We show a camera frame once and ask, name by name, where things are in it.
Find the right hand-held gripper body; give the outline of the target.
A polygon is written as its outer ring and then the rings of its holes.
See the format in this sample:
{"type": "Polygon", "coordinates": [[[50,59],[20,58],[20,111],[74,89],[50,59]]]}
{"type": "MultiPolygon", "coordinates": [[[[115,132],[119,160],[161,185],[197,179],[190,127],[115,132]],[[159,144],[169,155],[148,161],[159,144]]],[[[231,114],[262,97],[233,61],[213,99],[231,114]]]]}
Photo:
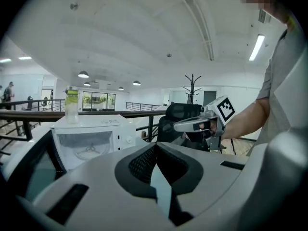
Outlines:
{"type": "Polygon", "coordinates": [[[201,109],[199,129],[202,130],[209,151],[222,151],[221,137],[227,123],[235,116],[235,109],[227,95],[216,98],[201,109]]]}

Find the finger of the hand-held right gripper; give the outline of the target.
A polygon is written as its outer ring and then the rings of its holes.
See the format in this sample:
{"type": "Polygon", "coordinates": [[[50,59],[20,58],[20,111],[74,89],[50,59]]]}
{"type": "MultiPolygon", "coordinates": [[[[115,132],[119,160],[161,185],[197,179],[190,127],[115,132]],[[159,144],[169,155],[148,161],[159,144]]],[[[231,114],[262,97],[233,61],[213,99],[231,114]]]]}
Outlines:
{"type": "Polygon", "coordinates": [[[196,116],[174,123],[173,128],[177,132],[200,132],[210,130],[210,119],[204,116],[196,116]]]}

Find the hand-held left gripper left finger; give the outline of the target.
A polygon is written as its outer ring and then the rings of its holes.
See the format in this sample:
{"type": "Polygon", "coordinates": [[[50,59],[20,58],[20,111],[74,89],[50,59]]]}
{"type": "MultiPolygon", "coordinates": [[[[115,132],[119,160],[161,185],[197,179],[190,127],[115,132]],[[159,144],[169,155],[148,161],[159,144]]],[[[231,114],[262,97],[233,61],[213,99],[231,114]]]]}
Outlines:
{"type": "Polygon", "coordinates": [[[150,143],[122,158],[115,166],[118,184],[135,197],[157,199],[151,177],[156,165],[155,143],[150,143]]]}

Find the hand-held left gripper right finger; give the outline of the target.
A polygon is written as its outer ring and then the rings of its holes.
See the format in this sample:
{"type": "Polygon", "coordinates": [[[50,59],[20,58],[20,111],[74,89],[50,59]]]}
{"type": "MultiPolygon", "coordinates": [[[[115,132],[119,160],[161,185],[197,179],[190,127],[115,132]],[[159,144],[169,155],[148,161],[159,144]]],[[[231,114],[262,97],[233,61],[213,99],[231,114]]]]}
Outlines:
{"type": "Polygon", "coordinates": [[[204,169],[194,158],[158,142],[156,164],[175,194],[191,193],[201,181],[204,169]]]}

